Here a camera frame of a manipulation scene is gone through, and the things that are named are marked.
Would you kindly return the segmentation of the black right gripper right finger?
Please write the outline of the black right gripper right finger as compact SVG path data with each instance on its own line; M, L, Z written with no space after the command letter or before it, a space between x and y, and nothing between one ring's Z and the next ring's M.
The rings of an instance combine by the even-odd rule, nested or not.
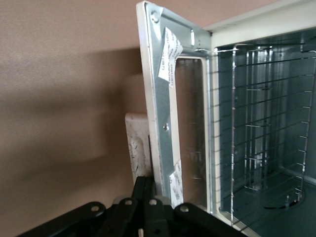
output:
M154 197L155 183L145 177L144 236L146 237L244 237L218 218L192 203L185 202L172 208Z

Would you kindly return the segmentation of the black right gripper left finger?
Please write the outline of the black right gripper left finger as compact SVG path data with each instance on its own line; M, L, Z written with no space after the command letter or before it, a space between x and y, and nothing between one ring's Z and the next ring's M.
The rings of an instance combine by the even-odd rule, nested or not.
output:
M147 178L137 177L132 195L116 200L110 208L89 202L22 234L21 237L124 237L135 236L133 218L146 189Z

